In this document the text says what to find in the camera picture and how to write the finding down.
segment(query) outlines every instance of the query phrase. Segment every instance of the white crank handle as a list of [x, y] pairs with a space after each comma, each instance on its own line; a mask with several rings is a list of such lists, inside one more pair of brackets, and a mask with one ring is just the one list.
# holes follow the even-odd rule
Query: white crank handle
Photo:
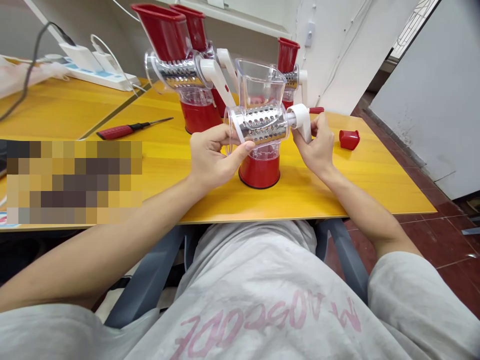
[[308, 104], [307, 70], [300, 70], [298, 82], [301, 85], [301, 103]]
[[224, 78], [224, 74], [222, 73], [222, 69], [220, 69], [220, 65], [215, 60], [200, 60], [200, 71], [207, 81], [211, 81], [213, 85], [215, 85], [215, 89], [220, 94], [221, 99], [227, 108], [234, 108], [237, 106], [232, 94], [230, 93], [229, 87]]
[[310, 128], [309, 108], [303, 104], [296, 104], [290, 106], [286, 112], [287, 114], [294, 114], [294, 116], [288, 117], [288, 124], [292, 129], [297, 129], [303, 140], [305, 140], [307, 144], [310, 144], [312, 142], [312, 129]]
[[230, 57], [230, 53], [227, 49], [219, 48], [216, 50], [216, 57], [220, 62], [220, 67], [226, 69], [228, 75], [230, 75], [231, 80], [233, 81], [233, 86], [235, 86], [236, 93], [239, 93], [239, 81], [237, 78], [237, 73], [235, 72], [234, 63]]

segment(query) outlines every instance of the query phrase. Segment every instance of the wooden table top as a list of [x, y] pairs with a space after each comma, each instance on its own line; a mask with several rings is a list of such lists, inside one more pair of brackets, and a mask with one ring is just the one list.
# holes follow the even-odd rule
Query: wooden table top
[[[140, 79], [141, 85], [148, 84]], [[7, 111], [20, 93], [0, 99], [0, 114]], [[81, 139], [119, 108], [134, 101], [132, 91], [120, 91], [71, 78], [50, 78], [28, 89], [25, 100], [0, 122], [0, 139]]]
[[[150, 89], [99, 130], [119, 125], [174, 117], [126, 136], [121, 141], [143, 141], [143, 198], [172, 186], [190, 172], [190, 135], [176, 93], [160, 95]], [[392, 214], [433, 213], [422, 191], [397, 163], [369, 126], [359, 117], [327, 112], [335, 134], [333, 162], [353, 183], [383, 204]], [[354, 151], [340, 148], [339, 131], [358, 130]], [[88, 141], [98, 141], [92, 133]], [[330, 190], [307, 169], [292, 137], [280, 147], [280, 180], [264, 190], [244, 185], [238, 175], [193, 206], [181, 224], [247, 222], [347, 217]], [[3, 181], [0, 181], [0, 194]], [[13, 230], [73, 229], [89, 225], [21, 225]]]

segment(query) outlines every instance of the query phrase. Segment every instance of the red handle knob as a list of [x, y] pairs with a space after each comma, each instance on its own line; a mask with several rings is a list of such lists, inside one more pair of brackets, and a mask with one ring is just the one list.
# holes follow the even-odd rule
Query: red handle knob
[[113, 140], [124, 137], [125, 135], [131, 134], [133, 132], [134, 131], [130, 126], [122, 125], [99, 131], [96, 134], [103, 140]]
[[325, 111], [323, 107], [311, 107], [310, 114], [321, 114]]

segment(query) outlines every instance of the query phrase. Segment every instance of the black cable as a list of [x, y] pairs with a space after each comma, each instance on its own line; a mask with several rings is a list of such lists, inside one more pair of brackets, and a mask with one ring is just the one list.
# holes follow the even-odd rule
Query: black cable
[[30, 81], [30, 75], [32, 74], [32, 70], [37, 63], [37, 57], [39, 54], [39, 47], [40, 47], [40, 40], [42, 39], [42, 35], [44, 34], [45, 31], [49, 28], [50, 25], [54, 25], [58, 31], [61, 33], [61, 37], [67, 42], [68, 44], [72, 46], [76, 46], [73, 40], [58, 26], [57, 24], [49, 21], [47, 22], [40, 30], [38, 33], [36, 40], [35, 40], [35, 47], [33, 49], [33, 58], [31, 60], [30, 66], [26, 70], [26, 75], [25, 75], [25, 82], [23, 83], [23, 92], [21, 93], [20, 98], [2, 115], [0, 116], [0, 122], [4, 119], [6, 119], [16, 108], [18, 105], [22, 103], [22, 101], [25, 100], [27, 97], [27, 93], [29, 91], [29, 81]]
[[68, 44], [68, 45], [71, 45], [71, 46], [77, 46], [74, 41], [70, 38], [70, 36], [68, 36], [65, 31], [62, 30], [62, 28], [60, 26], [58, 26], [56, 23], [54, 22], [51, 22], [49, 21], [50, 24], [54, 25], [58, 31], [60, 32], [61, 34], [61, 37], [63, 38], [63, 40], [65, 40], [65, 42]]

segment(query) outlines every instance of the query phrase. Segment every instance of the pixelated blur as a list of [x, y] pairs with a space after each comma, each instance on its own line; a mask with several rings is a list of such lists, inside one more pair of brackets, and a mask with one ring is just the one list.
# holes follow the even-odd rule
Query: pixelated blur
[[141, 141], [7, 141], [9, 224], [117, 224], [142, 205]]

